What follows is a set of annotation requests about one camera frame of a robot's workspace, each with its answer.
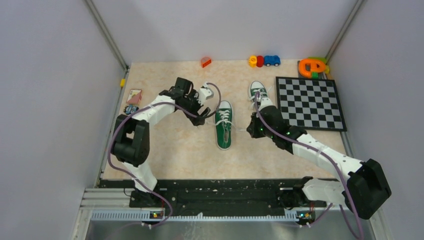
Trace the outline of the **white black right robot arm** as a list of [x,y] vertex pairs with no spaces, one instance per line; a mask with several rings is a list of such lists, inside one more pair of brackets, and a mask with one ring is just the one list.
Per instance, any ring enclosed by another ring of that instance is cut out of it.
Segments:
[[268,137],[281,150],[305,159],[327,171],[335,180],[304,177],[293,200],[299,206],[324,201],[348,207],[368,220],[392,196],[379,162],[359,160],[319,142],[301,127],[289,125],[274,105],[251,114],[247,132],[254,139]]

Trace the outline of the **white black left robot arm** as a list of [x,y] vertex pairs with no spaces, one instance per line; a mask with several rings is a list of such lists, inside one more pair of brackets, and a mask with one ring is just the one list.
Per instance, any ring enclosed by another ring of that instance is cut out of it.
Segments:
[[122,171],[133,178],[135,189],[142,192],[141,200],[147,206],[156,206],[161,198],[154,189],[158,180],[147,163],[151,127],[177,110],[181,110],[193,126],[204,125],[206,118],[212,116],[211,109],[204,106],[214,97],[211,86],[206,82],[194,89],[192,81],[178,77],[173,86],[162,90],[147,106],[116,118],[108,155],[114,155],[124,164]]

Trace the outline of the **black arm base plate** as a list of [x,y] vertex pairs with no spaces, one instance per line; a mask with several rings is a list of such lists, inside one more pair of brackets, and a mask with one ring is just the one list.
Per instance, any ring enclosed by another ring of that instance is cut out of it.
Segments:
[[325,208],[330,203],[308,200],[300,191],[303,178],[283,179],[160,179],[154,193],[135,188],[135,182],[101,180],[101,189],[125,189],[131,208],[173,210],[174,217],[283,216],[290,210]]

